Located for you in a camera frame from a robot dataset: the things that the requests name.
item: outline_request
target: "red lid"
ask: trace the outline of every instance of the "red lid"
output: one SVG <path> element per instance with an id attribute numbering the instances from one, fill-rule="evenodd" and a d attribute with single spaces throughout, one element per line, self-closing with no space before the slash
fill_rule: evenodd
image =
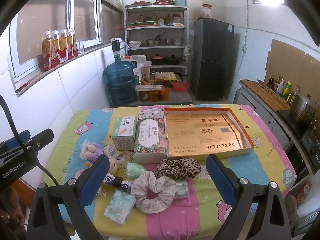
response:
<path id="1" fill-rule="evenodd" d="M 163 56 L 160 56 L 159 54 L 156 54 L 155 56 L 152 57 L 152 59 L 163 59 Z"/>

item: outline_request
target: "refrigerator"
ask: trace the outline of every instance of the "refrigerator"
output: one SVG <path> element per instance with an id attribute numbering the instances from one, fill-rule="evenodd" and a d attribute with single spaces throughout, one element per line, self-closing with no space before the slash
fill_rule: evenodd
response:
<path id="1" fill-rule="evenodd" d="M 233 32 L 229 23 L 195 21 L 191 91 L 196 99 L 223 99 L 232 79 Z"/>

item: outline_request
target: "metal bolt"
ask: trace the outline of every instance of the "metal bolt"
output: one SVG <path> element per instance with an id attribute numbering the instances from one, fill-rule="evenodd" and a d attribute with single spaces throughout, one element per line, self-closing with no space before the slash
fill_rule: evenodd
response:
<path id="1" fill-rule="evenodd" d="M 240 178 L 239 181 L 240 181 L 241 184 L 247 184 L 248 183 L 248 180 L 246 178 Z"/>
<path id="2" fill-rule="evenodd" d="M 69 185 L 74 185 L 76 183 L 76 179 L 69 179 L 68 184 Z"/>
<path id="3" fill-rule="evenodd" d="M 44 188 L 44 186 L 45 186 L 45 183 L 42 182 L 42 183 L 39 184 L 38 188 Z"/>
<path id="4" fill-rule="evenodd" d="M 270 186 L 273 188 L 278 187 L 278 184 L 276 184 L 274 181 L 270 182 Z"/>

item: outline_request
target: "barcode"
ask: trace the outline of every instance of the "barcode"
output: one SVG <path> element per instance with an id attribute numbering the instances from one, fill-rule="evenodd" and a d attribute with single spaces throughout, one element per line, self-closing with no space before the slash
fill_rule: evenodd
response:
<path id="1" fill-rule="evenodd" d="M 220 128 L 221 132 L 230 132 L 228 127 Z"/>

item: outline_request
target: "leopard print scrunchie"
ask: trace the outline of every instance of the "leopard print scrunchie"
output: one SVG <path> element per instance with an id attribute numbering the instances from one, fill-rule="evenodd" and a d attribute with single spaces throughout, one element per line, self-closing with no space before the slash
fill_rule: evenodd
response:
<path id="1" fill-rule="evenodd" d="M 194 178 L 201 171 L 201 167 L 194 158 L 181 158 L 179 160 L 162 160 L 158 164 L 157 177 Z"/>

